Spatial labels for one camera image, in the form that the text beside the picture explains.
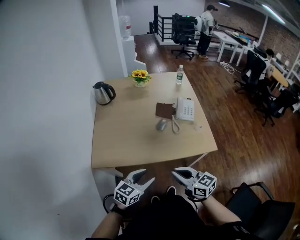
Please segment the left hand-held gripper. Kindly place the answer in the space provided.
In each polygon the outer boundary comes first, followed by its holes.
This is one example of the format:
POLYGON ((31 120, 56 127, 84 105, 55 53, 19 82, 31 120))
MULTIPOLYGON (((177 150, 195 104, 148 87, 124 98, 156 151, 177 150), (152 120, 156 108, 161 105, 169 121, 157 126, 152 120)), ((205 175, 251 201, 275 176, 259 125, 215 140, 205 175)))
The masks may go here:
MULTIPOLYGON (((127 180, 130 184, 136 184, 146 173, 146 169, 135 170, 128 174, 127 180)), ((154 182, 155 177, 141 185, 141 190, 131 186, 129 183, 120 181, 114 190, 114 200, 128 207, 139 201, 143 192, 154 182)))

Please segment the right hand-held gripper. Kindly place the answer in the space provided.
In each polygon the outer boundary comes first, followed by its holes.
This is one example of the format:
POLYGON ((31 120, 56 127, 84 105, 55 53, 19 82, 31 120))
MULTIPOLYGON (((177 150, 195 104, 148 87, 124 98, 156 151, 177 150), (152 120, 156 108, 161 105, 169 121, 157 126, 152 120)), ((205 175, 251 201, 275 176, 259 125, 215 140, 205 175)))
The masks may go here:
POLYGON ((217 184, 217 178, 212 174, 198 172, 191 167, 174 168, 172 175, 181 185, 191 185, 186 190, 186 195, 192 200, 207 199, 215 190, 217 184))

